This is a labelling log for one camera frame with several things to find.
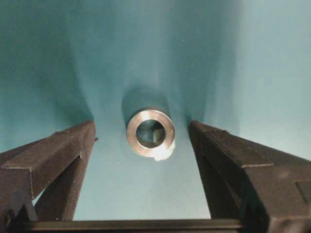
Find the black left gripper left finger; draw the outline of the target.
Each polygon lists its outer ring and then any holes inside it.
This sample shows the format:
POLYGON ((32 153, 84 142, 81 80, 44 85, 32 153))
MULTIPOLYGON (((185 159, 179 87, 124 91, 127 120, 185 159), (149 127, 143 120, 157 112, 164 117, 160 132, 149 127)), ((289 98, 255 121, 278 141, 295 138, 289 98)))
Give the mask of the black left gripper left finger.
POLYGON ((0 154, 2 233, 16 220, 73 220, 95 137, 86 121, 0 154))

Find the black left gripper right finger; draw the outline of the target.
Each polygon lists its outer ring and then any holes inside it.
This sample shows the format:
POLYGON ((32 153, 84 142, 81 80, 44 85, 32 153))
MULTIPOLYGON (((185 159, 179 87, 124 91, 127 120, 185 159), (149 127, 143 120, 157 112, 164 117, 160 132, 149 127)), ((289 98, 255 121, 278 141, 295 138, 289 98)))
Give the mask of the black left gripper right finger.
POLYGON ((311 163, 193 120, 190 140, 212 218, 249 233, 311 230, 311 163))

